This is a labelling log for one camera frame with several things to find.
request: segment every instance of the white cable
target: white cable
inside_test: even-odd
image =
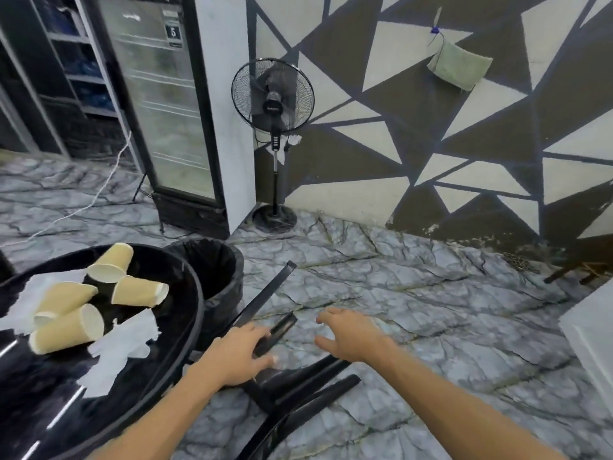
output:
[[[30,240],[34,239],[37,235],[41,235],[43,232],[48,231],[49,229],[51,229],[51,227],[53,227],[53,225],[55,225],[56,223],[58,223],[60,221],[64,221],[65,219],[68,219],[71,216],[74,216],[77,213],[80,213],[81,211],[85,211],[88,208],[92,208],[94,206],[94,203],[96,203],[96,200],[98,200],[98,197],[100,196],[100,193],[102,193],[102,191],[107,187],[107,185],[109,185],[109,182],[111,181],[111,177],[113,177],[113,174],[115,174],[115,172],[117,171],[117,168],[119,168],[119,158],[121,158],[121,154],[126,150],[128,145],[130,145],[130,139],[131,138],[132,138],[132,131],[130,131],[130,134],[127,136],[126,145],[123,146],[123,148],[121,149],[121,151],[117,155],[117,161],[115,161],[115,166],[113,166],[111,174],[109,174],[109,177],[107,177],[107,180],[104,181],[104,184],[102,184],[102,187],[100,187],[98,189],[98,192],[96,192],[96,195],[94,195],[94,199],[91,200],[91,203],[89,205],[87,205],[86,207],[83,207],[83,208],[79,208],[77,211],[74,211],[70,215],[66,215],[66,216],[63,216],[62,218],[56,219],[54,222],[49,224],[45,229],[41,229],[40,231],[35,232],[30,237],[28,237],[26,240],[20,240],[18,242],[5,243],[4,245],[0,245],[0,248],[9,247],[11,245],[18,245],[20,243],[29,242]]]

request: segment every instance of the painted wall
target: painted wall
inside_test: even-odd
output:
[[[425,67],[439,6],[445,39],[494,58],[472,92]],[[297,64],[316,93],[284,161],[287,205],[613,257],[613,0],[248,0],[248,23],[251,57]],[[262,200],[271,161],[256,150]]]

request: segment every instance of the gray marble floor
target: gray marble floor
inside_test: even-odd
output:
[[[166,245],[155,207],[131,202],[137,176],[117,173],[88,205],[109,171],[63,162],[16,160],[0,167],[0,246],[19,270],[89,245]],[[318,311],[328,305],[364,311],[434,371],[477,394],[573,459],[613,458],[613,419],[557,326],[590,293],[565,278],[545,285],[499,255],[338,219],[300,213],[294,232],[263,237],[251,226],[231,242],[245,255],[245,301],[288,260],[299,268],[258,317],[271,324],[294,310],[297,325],[275,348],[280,366],[322,357],[313,345]],[[375,372],[346,372],[362,383],[293,433],[272,459],[448,459],[439,443]],[[231,460],[263,415],[239,390],[216,395],[173,460]]]

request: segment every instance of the standing fan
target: standing fan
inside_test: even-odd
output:
[[[280,59],[257,59],[238,70],[232,81],[232,100],[241,117],[253,128],[268,132],[273,151],[273,201],[253,213],[261,230],[279,234],[294,228],[296,214],[279,205],[278,152],[281,134],[306,123],[315,106],[313,86],[297,67]]]

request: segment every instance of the tan paper cup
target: tan paper cup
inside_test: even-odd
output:
[[[60,282],[45,293],[34,314],[34,324],[41,327],[78,309],[98,293],[98,287],[76,282]]]
[[[126,243],[116,243],[109,248],[93,265],[87,274],[95,281],[116,283],[126,275],[134,250]]]
[[[44,355],[68,347],[100,339],[104,334],[104,320],[94,305],[86,303],[63,317],[38,328],[30,334],[30,348],[36,355]]]
[[[168,284],[124,276],[115,286],[111,303],[153,308],[164,301],[168,290]]]

